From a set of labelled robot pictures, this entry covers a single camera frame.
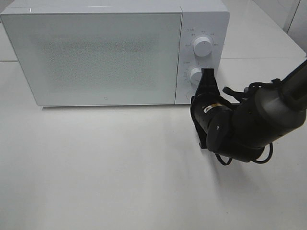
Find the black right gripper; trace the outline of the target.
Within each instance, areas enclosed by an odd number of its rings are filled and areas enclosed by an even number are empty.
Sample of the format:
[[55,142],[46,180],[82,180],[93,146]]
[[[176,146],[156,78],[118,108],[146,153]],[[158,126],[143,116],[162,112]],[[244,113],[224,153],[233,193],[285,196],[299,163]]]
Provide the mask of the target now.
[[214,69],[202,68],[190,114],[202,149],[220,150],[230,131],[231,104],[220,96]]

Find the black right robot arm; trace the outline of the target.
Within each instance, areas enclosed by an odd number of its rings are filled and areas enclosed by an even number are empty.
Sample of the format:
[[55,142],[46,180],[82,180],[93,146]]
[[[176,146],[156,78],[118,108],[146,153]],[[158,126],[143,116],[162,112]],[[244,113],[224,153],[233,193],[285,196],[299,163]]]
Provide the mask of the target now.
[[283,80],[251,83],[243,92],[222,90],[236,99],[221,96],[212,68],[201,70],[201,80],[191,98],[190,115],[200,147],[218,161],[261,163],[265,147],[301,127],[307,117],[307,64],[303,62]]

